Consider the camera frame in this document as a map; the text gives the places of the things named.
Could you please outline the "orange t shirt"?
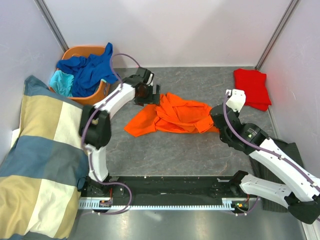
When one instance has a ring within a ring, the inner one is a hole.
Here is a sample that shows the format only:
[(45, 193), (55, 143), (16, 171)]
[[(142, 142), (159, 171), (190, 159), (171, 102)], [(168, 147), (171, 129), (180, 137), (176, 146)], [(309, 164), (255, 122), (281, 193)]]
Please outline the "orange t shirt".
[(157, 131), (175, 134), (218, 133), (210, 116), (211, 109), (204, 102), (185, 100), (168, 92), (160, 95), (159, 105), (146, 105), (124, 130), (134, 137)]

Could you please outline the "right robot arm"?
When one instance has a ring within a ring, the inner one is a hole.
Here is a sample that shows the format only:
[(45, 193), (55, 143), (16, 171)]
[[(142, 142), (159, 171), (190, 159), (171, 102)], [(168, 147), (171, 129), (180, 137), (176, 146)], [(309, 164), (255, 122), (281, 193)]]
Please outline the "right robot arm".
[(220, 140), (269, 169), (282, 183), (238, 171), (229, 184), (235, 197), (256, 195), (286, 208), (296, 219), (313, 224), (320, 219), (320, 179), (298, 165), (278, 143), (253, 123), (241, 123), (225, 103), (210, 111)]

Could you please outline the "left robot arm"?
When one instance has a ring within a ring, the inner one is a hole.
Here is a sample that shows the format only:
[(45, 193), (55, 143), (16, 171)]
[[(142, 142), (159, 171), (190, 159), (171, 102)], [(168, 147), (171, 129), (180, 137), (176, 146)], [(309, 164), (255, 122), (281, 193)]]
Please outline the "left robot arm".
[(88, 153), (89, 174), (95, 182), (92, 191), (99, 197), (106, 196), (110, 185), (104, 181), (107, 168), (106, 149), (111, 140), (111, 120), (128, 102), (135, 105), (159, 105), (161, 86), (154, 86), (154, 73), (139, 67), (135, 74), (126, 77), (117, 88), (94, 105), (84, 105), (81, 114), (79, 135), (81, 145)]

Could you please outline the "orange plastic basket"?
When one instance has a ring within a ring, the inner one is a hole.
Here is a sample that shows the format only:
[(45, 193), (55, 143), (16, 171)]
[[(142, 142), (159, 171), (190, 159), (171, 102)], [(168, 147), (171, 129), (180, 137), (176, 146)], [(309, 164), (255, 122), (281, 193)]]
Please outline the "orange plastic basket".
[[(71, 54), (70, 53), (64, 53), (64, 55), (62, 56), (62, 59), (64, 57), (70, 57)], [(80, 103), (82, 105), (86, 105), (86, 104), (90, 104), (93, 105), (97, 102), (99, 102), (100, 100), (102, 100), (103, 98), (105, 98), (108, 95), (109, 92), (109, 88), (110, 88), (110, 83), (107, 83), (105, 80), (101, 80), (99, 86), (96, 88), (96, 91), (93, 95), (89, 96), (89, 97), (68, 97), (69, 99)]]

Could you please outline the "blue t shirt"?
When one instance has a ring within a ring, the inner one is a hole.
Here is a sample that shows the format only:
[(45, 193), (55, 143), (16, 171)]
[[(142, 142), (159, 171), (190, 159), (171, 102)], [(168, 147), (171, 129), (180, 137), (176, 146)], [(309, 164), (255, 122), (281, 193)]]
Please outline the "blue t shirt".
[(71, 93), (73, 97), (85, 98), (92, 96), (101, 80), (109, 84), (117, 81), (110, 67), (113, 56), (113, 44), (106, 46), (75, 46), (70, 48), (65, 56), (56, 64), (57, 69), (74, 76)]

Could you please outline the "teal t shirt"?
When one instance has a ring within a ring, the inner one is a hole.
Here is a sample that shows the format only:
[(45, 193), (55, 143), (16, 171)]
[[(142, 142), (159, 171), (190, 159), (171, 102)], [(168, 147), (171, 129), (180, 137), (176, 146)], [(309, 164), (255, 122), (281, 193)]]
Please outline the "teal t shirt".
[(72, 86), (74, 81), (72, 74), (64, 73), (61, 70), (56, 70), (49, 81), (49, 86), (54, 90), (55, 93), (65, 96), (72, 97)]

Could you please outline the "folded red t shirt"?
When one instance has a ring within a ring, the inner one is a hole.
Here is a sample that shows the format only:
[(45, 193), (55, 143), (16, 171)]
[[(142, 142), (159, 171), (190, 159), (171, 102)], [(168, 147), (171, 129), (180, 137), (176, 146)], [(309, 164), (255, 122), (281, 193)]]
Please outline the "folded red t shirt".
[(266, 88), (267, 75), (254, 69), (239, 68), (233, 72), (235, 88), (245, 93), (245, 105), (267, 111), (272, 102)]

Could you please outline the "dark striped cloth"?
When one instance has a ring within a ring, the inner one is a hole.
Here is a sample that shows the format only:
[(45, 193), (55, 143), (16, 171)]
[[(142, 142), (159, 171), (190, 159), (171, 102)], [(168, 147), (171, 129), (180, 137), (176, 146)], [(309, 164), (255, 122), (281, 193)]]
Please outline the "dark striped cloth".
[[(281, 149), (286, 155), (288, 155), (294, 162), (296, 162), (302, 168), (304, 167), (301, 154), (295, 142), (287, 143), (283, 140), (275, 139), (275, 138), (273, 138), (273, 141), (278, 146), (278, 148)], [(262, 163), (253, 159), (251, 156), (249, 157), (249, 161), (252, 167), (253, 174), (257, 178), (278, 183), (278, 184), (283, 184), (283, 182)], [(270, 211), (270, 212), (276, 212), (276, 213), (288, 212), (288, 210), (282, 205), (265, 198), (262, 198), (262, 209), (264, 211)]]

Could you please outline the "blue beige checked pillow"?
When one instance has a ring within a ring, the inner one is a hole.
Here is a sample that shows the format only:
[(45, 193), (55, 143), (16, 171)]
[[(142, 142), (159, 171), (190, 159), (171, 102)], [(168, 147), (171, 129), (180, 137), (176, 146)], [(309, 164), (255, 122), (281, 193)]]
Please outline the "blue beige checked pillow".
[(1, 239), (69, 237), (89, 172), (81, 115), (80, 104), (25, 80), (19, 134), (0, 167)]

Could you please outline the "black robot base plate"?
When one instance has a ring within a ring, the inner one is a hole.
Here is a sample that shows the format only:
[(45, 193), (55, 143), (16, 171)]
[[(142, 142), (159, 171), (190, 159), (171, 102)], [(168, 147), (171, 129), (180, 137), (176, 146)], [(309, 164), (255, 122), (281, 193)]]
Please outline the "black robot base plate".
[(244, 193), (232, 176), (114, 176), (105, 183), (87, 178), (81, 198), (108, 198), (121, 205), (217, 205), (222, 198), (243, 203), (254, 198)]

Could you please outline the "left aluminium frame post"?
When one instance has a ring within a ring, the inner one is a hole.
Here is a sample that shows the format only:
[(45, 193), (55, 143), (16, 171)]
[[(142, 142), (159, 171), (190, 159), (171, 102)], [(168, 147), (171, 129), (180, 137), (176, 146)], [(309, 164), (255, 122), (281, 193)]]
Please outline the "left aluminium frame post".
[(41, 11), (42, 16), (46, 20), (48, 26), (50, 27), (54, 37), (56, 38), (57, 42), (59, 43), (61, 49), (65, 52), (69, 49), (69, 46), (58, 27), (49, 7), (47, 6), (46, 2), (44, 0), (34, 0), (35, 4)]

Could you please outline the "aluminium frame post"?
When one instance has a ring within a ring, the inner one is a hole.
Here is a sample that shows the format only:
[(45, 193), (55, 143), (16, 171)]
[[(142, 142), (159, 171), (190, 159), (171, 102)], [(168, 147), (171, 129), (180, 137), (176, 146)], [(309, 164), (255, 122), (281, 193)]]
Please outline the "aluminium frame post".
[(290, 21), (292, 15), (294, 14), (296, 8), (298, 7), (300, 0), (291, 0), (285, 9), (282, 17), (280, 18), (275, 30), (273, 31), (268, 43), (266, 44), (260, 58), (257, 61), (254, 69), (260, 71), (266, 62), (268, 56), (272, 52), (274, 46), (276, 45), (278, 39), (280, 38), (282, 32), (284, 31), (286, 25)]
[(35, 4), (41, 11), (42, 16), (46, 20), (48, 26), (50, 27), (54, 37), (56, 38), (57, 42), (59, 43), (61, 49), (65, 52), (69, 49), (69, 46), (58, 27), (49, 7), (47, 6), (46, 2), (44, 0), (34, 0)]

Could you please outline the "right aluminium frame post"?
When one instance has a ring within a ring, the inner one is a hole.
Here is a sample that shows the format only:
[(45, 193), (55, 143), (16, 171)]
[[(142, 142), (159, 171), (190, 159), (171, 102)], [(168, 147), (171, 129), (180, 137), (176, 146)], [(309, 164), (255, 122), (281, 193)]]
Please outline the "right aluminium frame post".
[(275, 30), (273, 31), (268, 43), (266, 44), (260, 58), (257, 61), (254, 69), (260, 71), (266, 62), (268, 56), (272, 52), (274, 46), (276, 45), (278, 39), (280, 38), (282, 32), (284, 31), (286, 25), (290, 21), (292, 15), (294, 14), (296, 8), (298, 7), (300, 0), (291, 0), (285, 9), (282, 17), (280, 18)]

